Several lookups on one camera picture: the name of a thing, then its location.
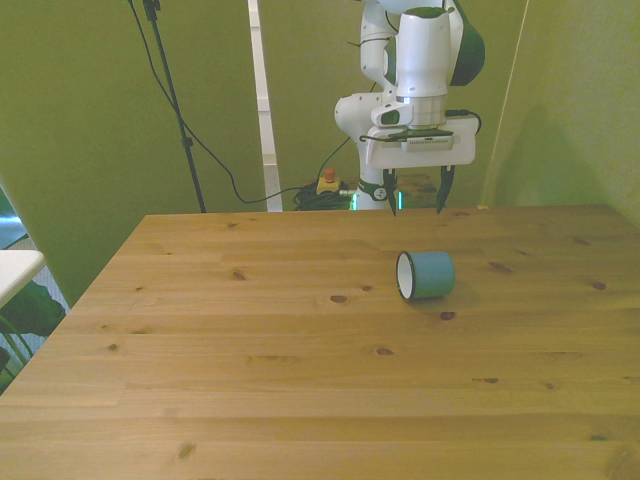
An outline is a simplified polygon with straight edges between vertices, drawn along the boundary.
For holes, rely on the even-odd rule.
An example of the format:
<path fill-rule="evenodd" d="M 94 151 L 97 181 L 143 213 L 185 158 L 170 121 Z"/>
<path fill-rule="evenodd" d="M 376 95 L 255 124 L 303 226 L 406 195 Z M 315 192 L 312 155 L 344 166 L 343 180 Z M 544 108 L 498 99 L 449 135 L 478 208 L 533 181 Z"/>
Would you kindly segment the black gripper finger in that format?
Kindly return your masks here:
<path fill-rule="evenodd" d="M 390 209 L 393 215 L 397 213 L 397 200 L 396 200 L 396 189 L 397 189 L 397 175 L 394 169 L 385 169 L 383 171 L 383 181 L 384 181 L 384 189 L 386 191 L 386 197 L 389 202 Z"/>
<path fill-rule="evenodd" d="M 453 185 L 454 176 L 455 176 L 454 166 L 441 167 L 441 182 L 440 182 L 440 187 L 438 189 L 437 197 L 436 197 L 437 213 L 440 213 L 446 205 L 446 201 L 448 199 L 448 196 L 450 194 L 450 191 Z"/>

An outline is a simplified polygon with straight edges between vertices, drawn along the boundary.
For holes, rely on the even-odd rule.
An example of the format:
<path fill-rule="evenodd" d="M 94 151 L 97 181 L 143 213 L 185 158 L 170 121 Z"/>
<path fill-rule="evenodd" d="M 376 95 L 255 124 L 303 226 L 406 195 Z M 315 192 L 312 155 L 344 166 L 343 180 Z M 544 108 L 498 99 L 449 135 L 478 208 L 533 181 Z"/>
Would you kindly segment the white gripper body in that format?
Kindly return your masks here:
<path fill-rule="evenodd" d="M 364 161 L 370 168 L 418 168 L 468 165 L 476 152 L 477 119 L 453 119 L 431 129 L 372 127 Z"/>

